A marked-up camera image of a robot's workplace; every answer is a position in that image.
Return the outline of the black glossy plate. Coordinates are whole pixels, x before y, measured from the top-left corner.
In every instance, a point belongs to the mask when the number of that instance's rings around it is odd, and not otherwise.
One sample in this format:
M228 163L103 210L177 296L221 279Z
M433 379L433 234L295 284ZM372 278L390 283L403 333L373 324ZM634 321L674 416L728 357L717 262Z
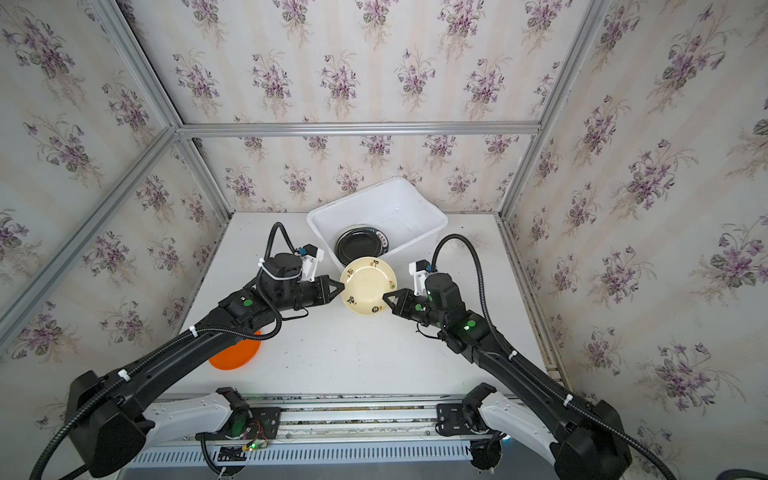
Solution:
M361 257L381 257L389 251L387 236L372 226L355 226L342 232L335 241L334 253L346 266Z

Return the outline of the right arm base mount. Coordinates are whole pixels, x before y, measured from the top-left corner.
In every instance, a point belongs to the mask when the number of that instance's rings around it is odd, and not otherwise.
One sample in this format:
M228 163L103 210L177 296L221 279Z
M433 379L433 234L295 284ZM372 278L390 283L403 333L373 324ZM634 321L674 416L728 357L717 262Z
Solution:
M481 383L465 395L460 403L442 403L436 406L435 431L439 436L487 435L487 438L472 440L469 447L470 463L480 471L493 470L502 458L502 440L505 435L491 429L480 415L482 401L496 392L495 387Z

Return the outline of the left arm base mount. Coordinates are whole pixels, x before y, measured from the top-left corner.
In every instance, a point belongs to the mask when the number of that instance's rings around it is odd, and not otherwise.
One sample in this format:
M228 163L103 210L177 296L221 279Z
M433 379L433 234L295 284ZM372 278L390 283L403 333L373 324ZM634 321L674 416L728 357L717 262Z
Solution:
M233 465L233 462L245 462L246 454L268 446L270 440L277 438L282 409L279 407L251 407L240 393L232 387L218 388L213 394L214 400L224 400L229 414L224 423L215 430L195 434L199 442L203 461L218 479L233 479L245 465ZM240 447L220 447L214 455L208 448L213 440L241 440Z

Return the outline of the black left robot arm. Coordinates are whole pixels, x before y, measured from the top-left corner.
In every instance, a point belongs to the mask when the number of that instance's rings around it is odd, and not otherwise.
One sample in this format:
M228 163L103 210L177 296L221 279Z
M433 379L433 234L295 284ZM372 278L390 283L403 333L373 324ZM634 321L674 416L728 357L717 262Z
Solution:
M343 292L343 283L315 273L321 260L317 247L290 245L283 253L272 252L276 235L285 232L280 222L272 226L256 276L200 321L121 368L105 375L89 370L76 377L69 386L64 423L34 463L31 478L42 478L65 439L71 440L83 461L71 478L85 472L96 478L116 472L158 430L158 422L144 413L171 386L244 340L274 338L287 320L284 312L291 310L295 318L303 318L308 309L328 305Z

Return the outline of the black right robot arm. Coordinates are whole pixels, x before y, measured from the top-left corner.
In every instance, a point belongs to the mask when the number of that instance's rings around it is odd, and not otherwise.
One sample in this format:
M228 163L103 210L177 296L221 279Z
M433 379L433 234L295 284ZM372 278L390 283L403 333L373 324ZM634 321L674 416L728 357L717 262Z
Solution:
M663 478L674 478L657 454L626 433L615 408L569 391L506 340L490 318L477 250L461 234L449 234L437 246L443 248L452 240L463 243L473 260L480 312L466 307L458 284L439 269L439 251L431 260L415 263L415 288L392 290L382 299L394 315L438 328L437 340L489 373L523 403L512 404L494 387L482 384L464 398L465 421L525 444L561 479L619 479L631 466L633 453Z

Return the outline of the beige plate with calligraphy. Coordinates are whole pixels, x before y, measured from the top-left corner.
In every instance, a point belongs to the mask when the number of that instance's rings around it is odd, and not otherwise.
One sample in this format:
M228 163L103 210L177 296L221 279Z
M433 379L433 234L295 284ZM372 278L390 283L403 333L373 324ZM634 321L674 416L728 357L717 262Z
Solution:
M398 289L394 270L382 259L360 257L342 270L342 303L353 313L363 316L381 314L389 310L383 300L385 294Z

